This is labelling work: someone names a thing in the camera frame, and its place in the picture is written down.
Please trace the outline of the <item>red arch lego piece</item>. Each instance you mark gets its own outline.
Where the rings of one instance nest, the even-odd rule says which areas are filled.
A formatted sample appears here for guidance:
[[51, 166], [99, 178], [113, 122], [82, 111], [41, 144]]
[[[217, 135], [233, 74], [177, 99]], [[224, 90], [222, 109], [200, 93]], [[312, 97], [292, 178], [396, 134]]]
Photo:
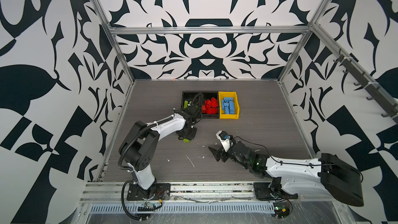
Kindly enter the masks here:
[[206, 115], [216, 115], [218, 114], [219, 106], [216, 98], [211, 98], [206, 100], [204, 105], [202, 105], [202, 113]]

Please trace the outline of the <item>blue lego long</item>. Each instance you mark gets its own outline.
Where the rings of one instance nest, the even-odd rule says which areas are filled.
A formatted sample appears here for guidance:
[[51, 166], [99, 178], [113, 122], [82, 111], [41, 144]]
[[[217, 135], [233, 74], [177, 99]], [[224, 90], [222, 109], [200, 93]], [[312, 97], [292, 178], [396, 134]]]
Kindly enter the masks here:
[[224, 97], [221, 106], [226, 115], [235, 115], [235, 103], [233, 97]]

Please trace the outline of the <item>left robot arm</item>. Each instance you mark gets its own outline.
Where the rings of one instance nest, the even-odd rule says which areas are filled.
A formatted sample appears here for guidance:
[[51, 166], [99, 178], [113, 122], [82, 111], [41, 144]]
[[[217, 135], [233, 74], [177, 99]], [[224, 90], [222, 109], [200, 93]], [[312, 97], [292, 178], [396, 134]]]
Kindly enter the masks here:
[[131, 127], [119, 148], [118, 160], [119, 169], [134, 176], [134, 180], [125, 181], [121, 189], [122, 208], [130, 219], [143, 222], [163, 206], [160, 198], [158, 206], [137, 208], [138, 211], [148, 211], [148, 214], [131, 213], [125, 204], [126, 186], [130, 186], [140, 200], [148, 201], [156, 196], [157, 181], [152, 173], [150, 163], [158, 142], [172, 133], [176, 133], [179, 140], [193, 140], [197, 133], [195, 125], [203, 118], [202, 100], [203, 94], [198, 93], [186, 108], [174, 109], [173, 114], [158, 121], [150, 123], [138, 121]]

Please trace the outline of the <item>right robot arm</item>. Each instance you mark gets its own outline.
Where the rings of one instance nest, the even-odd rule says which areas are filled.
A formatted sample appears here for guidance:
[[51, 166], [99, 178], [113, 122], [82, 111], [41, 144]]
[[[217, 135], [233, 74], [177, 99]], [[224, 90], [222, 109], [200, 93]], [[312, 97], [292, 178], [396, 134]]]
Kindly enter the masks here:
[[350, 206], [364, 206], [362, 173], [335, 155], [322, 153], [315, 159], [283, 159], [255, 152], [242, 141], [230, 139], [209, 150], [217, 161], [231, 160], [255, 177], [272, 179], [269, 188], [276, 198], [325, 194]]

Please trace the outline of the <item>left black bin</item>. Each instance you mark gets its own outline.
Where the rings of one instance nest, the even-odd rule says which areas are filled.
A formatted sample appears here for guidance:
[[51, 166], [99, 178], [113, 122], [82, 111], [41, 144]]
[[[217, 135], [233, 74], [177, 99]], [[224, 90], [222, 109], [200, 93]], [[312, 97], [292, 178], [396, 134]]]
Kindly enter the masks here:
[[[202, 102], [203, 94], [201, 92], [183, 92], [182, 93], [182, 107], [181, 110], [191, 115], [194, 119], [201, 117], [202, 114]], [[184, 101], [191, 101], [191, 104], [188, 108], [183, 109]]]

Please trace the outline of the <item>black bin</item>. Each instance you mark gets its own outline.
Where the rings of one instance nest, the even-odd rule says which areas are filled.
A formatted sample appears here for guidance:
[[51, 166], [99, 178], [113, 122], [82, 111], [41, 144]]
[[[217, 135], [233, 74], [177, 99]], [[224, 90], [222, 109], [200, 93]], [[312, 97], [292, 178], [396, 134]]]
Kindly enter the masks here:
[[217, 99], [218, 106], [219, 106], [218, 114], [216, 114], [216, 115], [206, 115], [206, 114], [202, 113], [203, 118], [207, 118], [207, 119], [217, 119], [217, 118], [219, 118], [220, 103], [219, 103], [219, 98], [218, 98], [218, 92], [217, 91], [203, 91], [202, 94], [203, 94], [203, 98], [202, 98], [201, 106], [204, 105], [204, 102], [206, 100], [210, 100], [213, 97]]
[[[191, 115], [194, 119], [201, 117], [202, 114], [202, 102], [203, 94], [201, 92], [183, 92], [182, 93], [182, 107], [181, 110]], [[188, 108], [183, 109], [184, 101], [191, 101], [191, 104]]]

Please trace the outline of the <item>middle black bin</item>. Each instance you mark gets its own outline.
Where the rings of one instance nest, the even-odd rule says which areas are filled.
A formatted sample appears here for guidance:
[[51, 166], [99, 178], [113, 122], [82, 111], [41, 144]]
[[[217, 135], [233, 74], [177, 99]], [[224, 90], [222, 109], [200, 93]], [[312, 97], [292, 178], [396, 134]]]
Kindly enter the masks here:
[[216, 114], [216, 115], [206, 115], [206, 114], [202, 113], [203, 118], [207, 118], [207, 119], [217, 119], [217, 118], [219, 118], [220, 103], [219, 103], [219, 98], [218, 98], [218, 92], [217, 91], [203, 91], [202, 94], [203, 94], [203, 98], [202, 98], [201, 106], [204, 105], [204, 102], [206, 100], [210, 100], [213, 97], [217, 99], [218, 106], [219, 106], [218, 114]]

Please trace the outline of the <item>yellow bin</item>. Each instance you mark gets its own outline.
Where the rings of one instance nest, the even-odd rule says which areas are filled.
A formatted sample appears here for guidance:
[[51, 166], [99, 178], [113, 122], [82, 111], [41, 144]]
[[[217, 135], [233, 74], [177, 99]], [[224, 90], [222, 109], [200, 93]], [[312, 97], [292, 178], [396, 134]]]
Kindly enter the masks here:
[[[234, 103], [235, 103], [235, 115], [226, 115], [224, 114], [224, 111], [221, 106], [221, 100], [224, 97], [233, 97], [234, 98]], [[240, 114], [240, 107], [238, 103], [238, 98], [237, 98], [237, 93], [236, 92], [224, 92], [224, 91], [219, 91], [218, 92], [218, 98], [219, 98], [219, 103], [220, 103], [220, 119], [238, 119], [239, 114]]]

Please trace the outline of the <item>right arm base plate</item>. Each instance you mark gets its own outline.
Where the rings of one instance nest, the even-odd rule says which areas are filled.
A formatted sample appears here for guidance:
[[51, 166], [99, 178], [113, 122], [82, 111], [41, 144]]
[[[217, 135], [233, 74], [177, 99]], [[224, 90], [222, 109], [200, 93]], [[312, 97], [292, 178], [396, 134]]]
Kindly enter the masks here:
[[255, 197], [259, 201], [277, 201], [280, 197], [273, 193], [270, 183], [253, 183]]

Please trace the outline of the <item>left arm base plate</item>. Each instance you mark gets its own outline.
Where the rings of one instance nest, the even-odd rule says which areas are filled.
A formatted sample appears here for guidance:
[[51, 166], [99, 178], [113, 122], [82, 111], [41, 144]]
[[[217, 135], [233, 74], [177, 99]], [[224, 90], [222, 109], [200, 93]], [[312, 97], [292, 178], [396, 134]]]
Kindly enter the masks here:
[[143, 189], [138, 184], [129, 185], [128, 201], [168, 200], [170, 198], [171, 184], [154, 183], [148, 189]]

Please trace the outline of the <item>wall hook rack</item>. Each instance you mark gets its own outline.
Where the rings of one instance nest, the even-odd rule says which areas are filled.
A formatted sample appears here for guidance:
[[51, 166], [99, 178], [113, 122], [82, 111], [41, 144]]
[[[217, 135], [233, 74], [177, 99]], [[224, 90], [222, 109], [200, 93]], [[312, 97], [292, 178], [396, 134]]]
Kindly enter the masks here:
[[385, 112], [383, 118], [391, 118], [398, 124], [398, 102], [391, 94], [377, 82], [353, 57], [345, 54], [342, 48], [338, 51], [339, 57], [334, 63], [339, 63], [343, 68], [343, 74], [354, 78], [354, 86], [364, 89], [369, 96], [368, 101], [375, 101]]

